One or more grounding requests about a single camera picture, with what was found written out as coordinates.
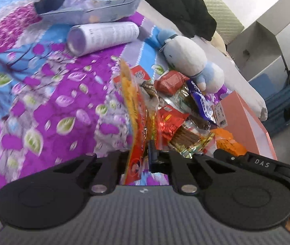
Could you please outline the brown sticks snack packet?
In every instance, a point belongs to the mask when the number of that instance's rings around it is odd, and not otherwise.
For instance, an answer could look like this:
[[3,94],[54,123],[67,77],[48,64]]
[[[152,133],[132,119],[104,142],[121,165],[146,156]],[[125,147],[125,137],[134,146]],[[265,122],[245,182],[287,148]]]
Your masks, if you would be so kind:
[[214,136],[215,134],[209,130],[182,125],[168,145],[183,157],[191,159],[194,154],[202,154]]

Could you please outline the orange red snack packet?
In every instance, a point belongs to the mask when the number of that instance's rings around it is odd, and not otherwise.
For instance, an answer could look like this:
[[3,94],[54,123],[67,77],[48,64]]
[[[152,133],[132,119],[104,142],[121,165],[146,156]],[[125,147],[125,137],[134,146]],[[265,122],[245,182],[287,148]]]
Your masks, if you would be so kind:
[[129,150],[123,184],[139,180],[143,155],[147,145],[147,122],[150,100],[157,96],[154,85],[135,77],[124,60],[120,60],[121,91],[132,128],[132,146]]

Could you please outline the red label spicy strips packet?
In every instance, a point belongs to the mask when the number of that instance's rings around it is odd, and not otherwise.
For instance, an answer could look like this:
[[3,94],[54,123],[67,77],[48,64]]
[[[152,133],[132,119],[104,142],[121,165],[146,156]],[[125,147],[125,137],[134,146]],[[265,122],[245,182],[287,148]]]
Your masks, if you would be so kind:
[[[140,65],[137,65],[133,68],[130,68],[131,73],[137,78],[140,79],[141,82],[143,81],[149,81],[150,76],[148,73],[142,68]],[[115,83],[116,86],[120,87],[121,85],[121,79],[120,76],[116,76],[113,78],[113,82]]]

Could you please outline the pink cardboard box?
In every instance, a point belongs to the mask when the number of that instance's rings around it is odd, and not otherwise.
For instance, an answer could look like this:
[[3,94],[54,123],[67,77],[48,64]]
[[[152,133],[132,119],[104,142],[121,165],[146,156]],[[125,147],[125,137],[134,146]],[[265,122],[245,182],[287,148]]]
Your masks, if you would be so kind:
[[216,124],[232,133],[249,152],[277,160],[271,138],[244,99],[232,92],[212,106]]

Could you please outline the blue curtain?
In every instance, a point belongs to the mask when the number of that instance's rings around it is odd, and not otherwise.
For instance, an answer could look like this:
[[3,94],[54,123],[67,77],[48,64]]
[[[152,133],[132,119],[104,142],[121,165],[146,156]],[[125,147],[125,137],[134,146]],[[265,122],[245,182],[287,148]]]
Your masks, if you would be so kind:
[[277,90],[266,74],[261,74],[250,81],[250,85],[263,97],[268,118],[263,122],[270,137],[283,131],[290,119],[284,117],[284,110],[290,108],[290,85]]

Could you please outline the grey duvet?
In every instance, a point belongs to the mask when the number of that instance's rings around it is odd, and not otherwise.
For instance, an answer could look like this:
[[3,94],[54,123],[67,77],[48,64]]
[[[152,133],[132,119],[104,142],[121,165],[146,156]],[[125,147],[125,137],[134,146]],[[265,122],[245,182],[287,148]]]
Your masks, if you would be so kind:
[[[158,28],[172,29],[178,34],[181,33],[173,22],[161,15],[145,0],[140,2],[137,12],[153,22]],[[221,36],[215,33],[211,41],[198,36],[192,40],[204,50],[209,61],[216,63],[223,69],[227,88],[231,91],[236,91],[246,101],[260,121],[266,121],[268,110],[263,97],[246,81],[230,56],[227,55],[226,50],[222,49],[223,40]]]

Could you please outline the floral purple bed sheet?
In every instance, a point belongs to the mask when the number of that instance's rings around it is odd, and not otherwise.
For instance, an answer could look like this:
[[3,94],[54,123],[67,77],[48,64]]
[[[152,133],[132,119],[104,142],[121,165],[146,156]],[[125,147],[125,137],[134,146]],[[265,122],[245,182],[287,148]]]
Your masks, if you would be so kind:
[[33,0],[0,0],[0,189],[83,154],[131,146],[112,79],[121,59],[150,76],[166,70],[157,35],[175,25],[146,2],[129,20],[140,29],[137,41],[74,57],[69,25],[43,21]]

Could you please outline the red gold foil packet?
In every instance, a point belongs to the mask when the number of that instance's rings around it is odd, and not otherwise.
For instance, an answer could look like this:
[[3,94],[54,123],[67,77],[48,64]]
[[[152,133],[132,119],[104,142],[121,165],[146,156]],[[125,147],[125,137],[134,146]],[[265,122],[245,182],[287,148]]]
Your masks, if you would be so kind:
[[159,129],[162,136],[163,148],[168,146],[174,134],[190,116],[189,113],[182,113],[171,105],[165,105],[158,111]]

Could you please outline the red foil snack packet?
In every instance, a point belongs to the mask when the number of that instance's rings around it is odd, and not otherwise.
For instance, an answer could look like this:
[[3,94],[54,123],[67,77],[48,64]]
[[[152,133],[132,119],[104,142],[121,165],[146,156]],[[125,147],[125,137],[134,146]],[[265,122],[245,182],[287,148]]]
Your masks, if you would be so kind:
[[171,70],[154,81],[154,87],[167,96],[173,96],[188,80],[189,78],[182,73]]

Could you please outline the grey white cabinet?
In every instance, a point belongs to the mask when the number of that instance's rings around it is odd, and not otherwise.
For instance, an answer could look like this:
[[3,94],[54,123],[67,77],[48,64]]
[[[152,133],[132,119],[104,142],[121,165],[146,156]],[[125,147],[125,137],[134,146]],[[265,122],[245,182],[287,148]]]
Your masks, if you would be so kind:
[[290,0],[279,0],[227,46],[247,81],[263,73],[273,80],[290,71]]

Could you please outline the white blue plush toy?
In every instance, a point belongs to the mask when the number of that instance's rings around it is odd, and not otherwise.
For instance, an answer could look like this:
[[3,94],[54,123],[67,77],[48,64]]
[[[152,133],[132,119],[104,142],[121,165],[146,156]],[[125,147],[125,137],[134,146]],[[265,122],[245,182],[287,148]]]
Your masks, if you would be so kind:
[[167,29],[161,30],[157,39],[168,64],[191,79],[202,92],[216,94],[224,87],[224,71],[209,61],[193,40]]

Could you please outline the beige quilted headboard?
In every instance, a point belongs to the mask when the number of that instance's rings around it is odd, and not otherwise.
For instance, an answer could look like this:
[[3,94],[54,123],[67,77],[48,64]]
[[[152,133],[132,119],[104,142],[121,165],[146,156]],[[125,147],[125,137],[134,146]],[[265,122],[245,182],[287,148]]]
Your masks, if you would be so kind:
[[244,26],[223,0],[204,0],[204,2],[217,22],[217,32],[228,45],[244,30]]

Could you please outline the white spray can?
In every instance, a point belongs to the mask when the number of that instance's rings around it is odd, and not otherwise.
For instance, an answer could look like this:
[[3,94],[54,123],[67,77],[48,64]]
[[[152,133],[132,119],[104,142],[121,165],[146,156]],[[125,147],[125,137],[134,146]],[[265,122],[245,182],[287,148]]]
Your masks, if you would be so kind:
[[139,27],[133,22],[95,23],[73,26],[67,35],[67,47],[75,56],[137,40]]

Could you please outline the black clothing pile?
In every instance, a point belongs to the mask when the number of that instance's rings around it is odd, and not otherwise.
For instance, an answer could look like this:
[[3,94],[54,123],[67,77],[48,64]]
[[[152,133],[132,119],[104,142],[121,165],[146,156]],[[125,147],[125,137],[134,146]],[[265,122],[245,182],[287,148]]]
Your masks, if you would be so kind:
[[217,22],[209,14],[203,0],[145,0],[165,18],[172,21],[188,37],[211,41]]

